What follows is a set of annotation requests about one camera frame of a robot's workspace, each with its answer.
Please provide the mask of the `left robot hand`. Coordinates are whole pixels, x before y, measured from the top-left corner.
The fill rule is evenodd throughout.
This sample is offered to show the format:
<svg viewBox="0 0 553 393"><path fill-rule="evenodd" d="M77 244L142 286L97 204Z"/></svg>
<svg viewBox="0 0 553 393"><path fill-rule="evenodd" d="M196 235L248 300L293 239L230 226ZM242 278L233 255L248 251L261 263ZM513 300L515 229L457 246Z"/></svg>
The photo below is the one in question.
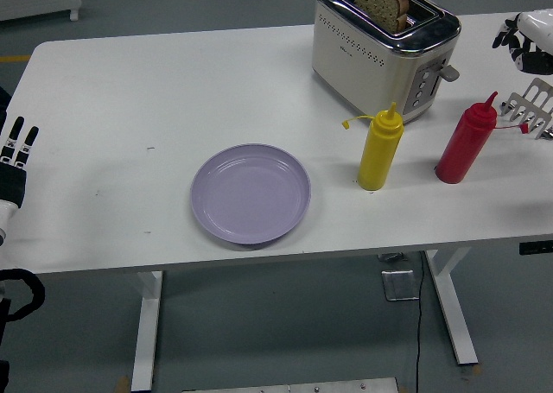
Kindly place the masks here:
<svg viewBox="0 0 553 393"><path fill-rule="evenodd" d="M31 127L21 147L16 149L24 122L24 117L16 118L1 148L1 244L6 239L10 219L22 207L27 180L25 168L39 133L38 127Z"/></svg>

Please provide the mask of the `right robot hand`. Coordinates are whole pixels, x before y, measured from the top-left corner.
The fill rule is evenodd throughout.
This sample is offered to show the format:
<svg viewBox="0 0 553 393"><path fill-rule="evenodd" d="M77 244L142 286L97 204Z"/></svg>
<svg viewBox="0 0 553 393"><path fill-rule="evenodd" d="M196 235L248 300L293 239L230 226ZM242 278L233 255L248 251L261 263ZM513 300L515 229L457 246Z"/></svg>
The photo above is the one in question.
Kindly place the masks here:
<svg viewBox="0 0 553 393"><path fill-rule="evenodd" d="M505 19L492 47L507 46L516 68L536 75L552 74L552 9L521 12Z"/></svg>

